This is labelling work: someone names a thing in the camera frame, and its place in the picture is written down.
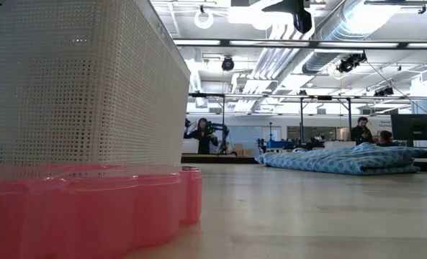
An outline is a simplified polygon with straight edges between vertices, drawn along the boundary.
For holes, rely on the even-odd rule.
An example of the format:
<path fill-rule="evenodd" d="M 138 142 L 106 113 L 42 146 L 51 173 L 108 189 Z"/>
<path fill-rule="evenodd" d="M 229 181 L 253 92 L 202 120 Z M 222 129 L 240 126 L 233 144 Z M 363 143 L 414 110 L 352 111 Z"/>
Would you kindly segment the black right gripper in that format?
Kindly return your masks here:
<path fill-rule="evenodd" d="M 313 28 L 312 14 L 308 11 L 310 0 L 281 0 L 262 9 L 263 12 L 282 12 L 294 14 L 294 26 L 302 34 Z"/>

